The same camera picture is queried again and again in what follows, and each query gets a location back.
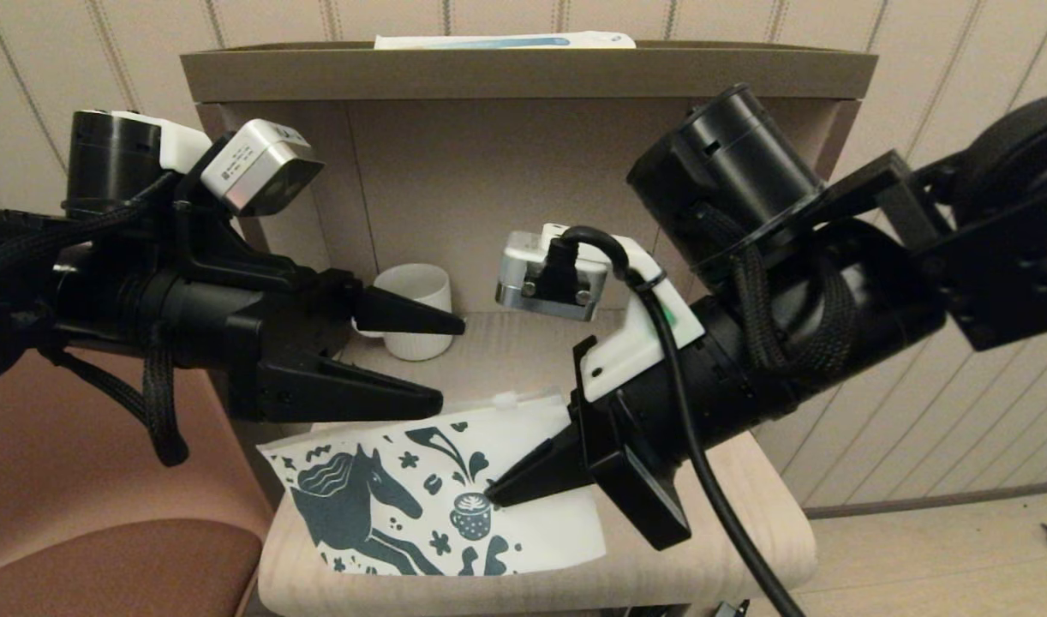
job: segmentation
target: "wall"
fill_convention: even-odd
[[[881,54],[837,177],[934,160],[1047,94],[1047,0],[0,0],[0,207],[58,210],[72,110],[198,125],[181,51],[585,28]],[[951,325],[757,438],[806,506],[1047,481],[1047,336],[977,355]]]

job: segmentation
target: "beige cushion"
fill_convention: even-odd
[[[261,541],[209,521],[93,531],[0,568],[0,616],[237,614]]]

